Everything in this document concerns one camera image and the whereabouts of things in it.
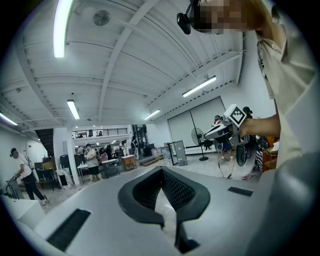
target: white device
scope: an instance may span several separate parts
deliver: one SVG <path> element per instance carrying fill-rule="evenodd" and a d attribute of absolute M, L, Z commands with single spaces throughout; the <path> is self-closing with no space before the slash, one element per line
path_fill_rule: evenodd
<path fill-rule="evenodd" d="M 240 108 L 237 107 L 236 104 L 232 104 L 223 115 L 226 118 L 229 118 L 233 124 L 239 128 L 243 121 L 246 119 L 247 114 L 243 112 Z"/>

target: black pants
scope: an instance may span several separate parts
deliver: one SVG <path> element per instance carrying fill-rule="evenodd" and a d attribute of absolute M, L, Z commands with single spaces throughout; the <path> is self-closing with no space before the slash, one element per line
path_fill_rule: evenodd
<path fill-rule="evenodd" d="M 23 182 L 27 182 L 27 183 L 24 183 L 24 187 L 26 192 L 28 193 L 30 200 L 35 200 L 34 193 L 40 200 L 45 199 L 45 197 L 41 194 L 41 192 L 37 188 L 34 175 L 32 173 L 29 176 L 25 177 L 23 179 Z"/>

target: black pad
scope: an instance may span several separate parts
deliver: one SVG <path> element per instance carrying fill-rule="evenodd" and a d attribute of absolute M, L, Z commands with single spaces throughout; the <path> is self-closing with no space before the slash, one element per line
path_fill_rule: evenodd
<path fill-rule="evenodd" d="M 235 148 L 236 162 L 239 166 L 244 166 L 247 161 L 247 153 L 244 145 L 237 145 Z"/>
<path fill-rule="evenodd" d="M 163 216 L 155 212 L 160 189 L 176 212 L 175 246 L 180 251 L 193 249 L 197 242 L 188 240 L 180 228 L 182 222 L 198 219 L 207 208 L 210 193 L 205 186 L 159 166 L 126 183 L 118 193 L 119 205 L 135 221 L 163 227 Z"/>

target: head-mounted camera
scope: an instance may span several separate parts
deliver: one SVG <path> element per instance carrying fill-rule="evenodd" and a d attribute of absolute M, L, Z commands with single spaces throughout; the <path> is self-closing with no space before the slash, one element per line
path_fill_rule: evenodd
<path fill-rule="evenodd" d="M 188 13 L 192 8 L 199 7 L 201 0 L 190 0 L 190 4 L 188 8 L 186 9 L 185 13 L 178 13 L 176 15 L 176 22 L 178 23 L 179 27 L 182 29 L 182 31 L 189 35 L 191 33 L 191 21 L 190 16 L 188 16 Z"/>

